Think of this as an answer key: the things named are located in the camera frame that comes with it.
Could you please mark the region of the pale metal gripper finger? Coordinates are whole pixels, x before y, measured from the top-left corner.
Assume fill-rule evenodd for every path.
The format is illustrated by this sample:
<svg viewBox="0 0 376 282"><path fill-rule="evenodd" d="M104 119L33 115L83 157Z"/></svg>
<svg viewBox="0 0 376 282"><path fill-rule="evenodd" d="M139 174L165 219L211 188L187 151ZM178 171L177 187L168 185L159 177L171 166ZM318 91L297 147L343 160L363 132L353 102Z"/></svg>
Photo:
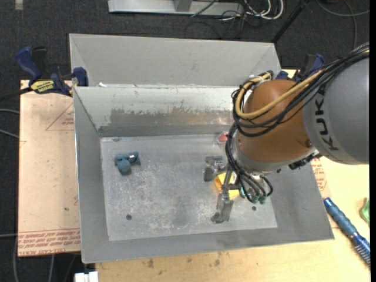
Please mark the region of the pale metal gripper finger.
<svg viewBox="0 0 376 282"><path fill-rule="evenodd" d="M226 165L221 156L208 156L205 158L203 179L205 182L212 181L218 174L226 171Z"/></svg>
<svg viewBox="0 0 376 282"><path fill-rule="evenodd" d="M215 224L220 224L220 223L224 223L225 221L229 221L233 205L234 205L234 200L218 197L216 212L211 217L211 221Z"/></svg>

